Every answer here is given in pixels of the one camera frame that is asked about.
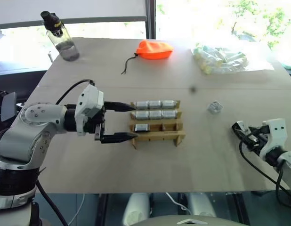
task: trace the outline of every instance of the silver battery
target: silver battery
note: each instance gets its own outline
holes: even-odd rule
[[[136,101],[134,102],[135,108],[138,110],[145,110],[149,107],[148,101]]]
[[[134,131],[135,132],[148,132],[150,131],[150,127],[148,124],[136,124]]]
[[[176,119],[177,118],[177,110],[164,110],[162,111],[162,117],[164,119]]]
[[[150,109],[161,109],[161,101],[160,100],[151,100],[149,101]]]
[[[161,111],[150,111],[150,119],[162,119]]]
[[[148,111],[134,111],[132,113],[136,120],[148,120],[149,119],[149,112]]]
[[[174,100],[163,100],[162,109],[174,109],[176,107],[176,101]]]

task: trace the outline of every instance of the clear plastic bottle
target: clear plastic bottle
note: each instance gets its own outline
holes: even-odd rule
[[[46,34],[59,51],[61,57],[67,61],[74,61],[79,58],[80,54],[72,38],[56,14],[43,11],[41,17],[43,18],[43,24],[47,29]]]

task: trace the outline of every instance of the black bottle cap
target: black bottle cap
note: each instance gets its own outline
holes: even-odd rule
[[[49,13],[48,11],[41,12],[41,17],[43,18],[43,24],[47,30],[51,32],[61,29],[63,26],[62,21],[55,13]]]

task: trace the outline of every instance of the table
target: table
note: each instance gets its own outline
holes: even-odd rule
[[[291,78],[272,55],[274,71],[210,75],[201,73],[185,43],[169,41],[174,52],[166,60],[148,61],[134,55],[140,40],[74,39],[81,57],[66,62],[58,57],[43,76],[27,104],[56,100],[80,79],[90,78],[106,101],[181,100],[186,138],[171,141],[102,145],[93,135],[56,135],[52,140],[40,181],[49,193],[225,192],[273,190],[275,186],[239,155],[235,121],[252,126],[263,120],[285,118],[291,150]],[[193,94],[190,87],[195,85]],[[84,85],[62,103],[77,101]],[[206,107],[214,100],[223,106],[212,115]],[[129,113],[108,112],[106,131],[129,131]],[[247,156],[272,178],[277,173],[255,154]]]

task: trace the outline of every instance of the clear plastic wrap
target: clear plastic wrap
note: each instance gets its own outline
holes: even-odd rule
[[[244,41],[196,43],[191,51],[205,74],[274,70],[255,45],[251,45]]]

